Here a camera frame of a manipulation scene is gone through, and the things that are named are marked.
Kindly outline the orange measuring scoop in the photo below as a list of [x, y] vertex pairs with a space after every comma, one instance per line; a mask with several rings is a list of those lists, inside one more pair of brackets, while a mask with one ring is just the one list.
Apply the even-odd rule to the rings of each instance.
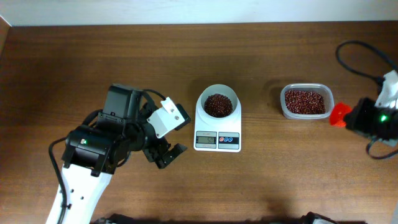
[[339, 128], [344, 128], [346, 122], [344, 121], [345, 115], [352, 112], [352, 108], [342, 102], [337, 103], [329, 116], [329, 124]]

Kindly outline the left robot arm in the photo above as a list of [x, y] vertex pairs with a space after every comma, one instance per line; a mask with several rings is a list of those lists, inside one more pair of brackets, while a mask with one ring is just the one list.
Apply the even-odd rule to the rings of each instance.
[[104, 107], [90, 113], [59, 140], [65, 143], [61, 167], [53, 154], [58, 141], [50, 144], [58, 192], [47, 223], [89, 223], [116, 169], [133, 152], [143, 152], [149, 162], [164, 169], [186, 150], [181, 144], [172, 146], [165, 135], [188, 124], [188, 113], [164, 96], [162, 106], [157, 107], [151, 93], [152, 90], [112, 84]]

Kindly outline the red adzuki beans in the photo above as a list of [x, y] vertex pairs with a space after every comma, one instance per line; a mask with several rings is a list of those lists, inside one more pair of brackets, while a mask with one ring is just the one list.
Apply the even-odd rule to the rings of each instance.
[[315, 91], [289, 90], [284, 95], [285, 104], [291, 113], [324, 114], [325, 101], [321, 94]]

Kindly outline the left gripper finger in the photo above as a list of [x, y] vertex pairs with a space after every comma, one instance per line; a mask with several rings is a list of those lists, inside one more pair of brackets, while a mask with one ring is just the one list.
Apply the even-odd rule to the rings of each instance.
[[157, 165], [169, 165], [171, 163], [171, 157], [168, 155], [169, 147], [168, 146], [159, 146], [156, 147], [156, 157], [155, 163]]
[[176, 144], [171, 150], [168, 150], [162, 156], [162, 165], [161, 168], [166, 168], [169, 164], [171, 164], [179, 155], [187, 150], [187, 146], [182, 144]]

